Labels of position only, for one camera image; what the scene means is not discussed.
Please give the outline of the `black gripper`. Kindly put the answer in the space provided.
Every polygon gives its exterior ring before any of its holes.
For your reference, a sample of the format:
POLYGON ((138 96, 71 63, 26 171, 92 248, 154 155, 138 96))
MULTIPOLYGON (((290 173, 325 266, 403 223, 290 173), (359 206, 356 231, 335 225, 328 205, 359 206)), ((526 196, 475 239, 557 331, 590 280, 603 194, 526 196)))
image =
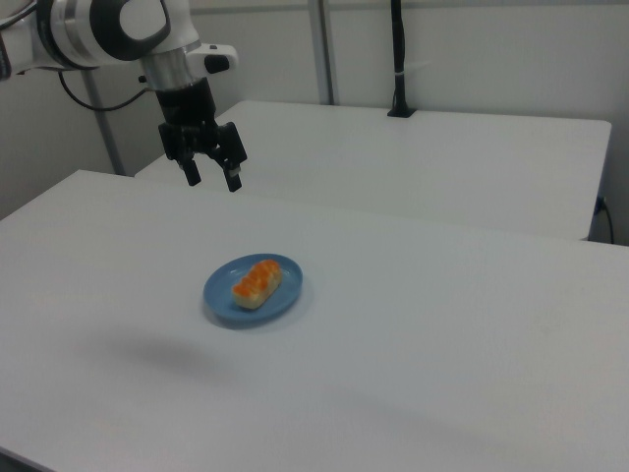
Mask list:
POLYGON ((246 151, 234 123, 216 122, 216 106, 208 80, 158 91, 156 96, 165 120, 158 130, 166 155, 178 162, 188 184, 195 186, 200 182, 194 154, 203 153, 221 167, 230 192, 241 189, 240 170, 246 151))

